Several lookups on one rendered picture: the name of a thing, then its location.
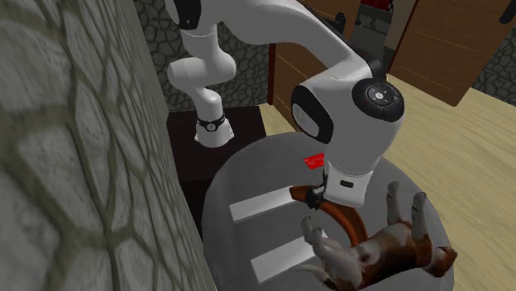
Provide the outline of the brown curved object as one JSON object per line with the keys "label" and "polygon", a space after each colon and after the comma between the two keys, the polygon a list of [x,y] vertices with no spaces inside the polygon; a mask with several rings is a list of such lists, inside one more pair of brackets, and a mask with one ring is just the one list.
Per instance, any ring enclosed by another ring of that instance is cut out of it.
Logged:
{"label": "brown curved object", "polygon": [[[290,187],[289,193],[291,198],[305,204],[304,199],[308,186],[309,185]],[[348,235],[351,246],[356,246],[369,238],[366,226],[355,208],[343,206],[325,199],[318,210],[325,212],[342,227]]]}

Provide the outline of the grey round seat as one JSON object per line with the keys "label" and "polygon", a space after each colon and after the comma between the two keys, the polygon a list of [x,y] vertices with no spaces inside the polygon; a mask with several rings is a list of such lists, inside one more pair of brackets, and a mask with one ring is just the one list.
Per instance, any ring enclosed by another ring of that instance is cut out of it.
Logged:
{"label": "grey round seat", "polygon": [[[309,272],[286,271],[259,283],[251,259],[302,238],[300,222],[312,216],[313,225],[329,237],[349,246],[345,231],[326,213],[298,202],[265,214],[234,222],[230,205],[291,185],[320,184],[323,170],[309,169],[303,161],[325,150],[325,145],[303,133],[267,136],[232,155],[216,173],[206,193],[203,207],[203,251],[217,291],[330,291]],[[358,208],[371,236],[386,226],[387,185],[399,182],[400,214],[410,221],[413,195],[420,188],[399,168],[382,158],[376,166]],[[397,274],[363,291],[453,291],[454,276],[433,278],[416,269]]]}

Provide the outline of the brown and white toy dog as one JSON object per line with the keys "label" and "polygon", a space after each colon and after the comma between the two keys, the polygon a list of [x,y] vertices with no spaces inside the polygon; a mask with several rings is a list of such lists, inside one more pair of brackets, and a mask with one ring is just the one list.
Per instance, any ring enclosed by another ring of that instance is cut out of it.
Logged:
{"label": "brown and white toy dog", "polygon": [[435,246],[428,235],[424,207],[427,194],[413,196],[411,222],[402,219],[397,200],[399,183],[388,184],[387,226],[372,237],[345,248],[323,236],[312,218],[301,221],[303,238],[323,266],[296,265],[293,271],[307,271],[333,291],[359,291],[407,270],[421,269],[440,278],[453,266],[457,252],[450,246]]}

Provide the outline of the dark robot stand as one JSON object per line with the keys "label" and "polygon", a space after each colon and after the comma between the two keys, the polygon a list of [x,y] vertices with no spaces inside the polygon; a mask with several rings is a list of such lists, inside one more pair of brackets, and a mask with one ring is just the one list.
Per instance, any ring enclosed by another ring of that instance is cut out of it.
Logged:
{"label": "dark robot stand", "polygon": [[198,231],[202,231],[205,195],[214,175],[233,154],[266,137],[259,107],[233,107],[224,112],[235,136],[218,148],[194,140],[196,112],[171,112],[166,122],[179,184]]}

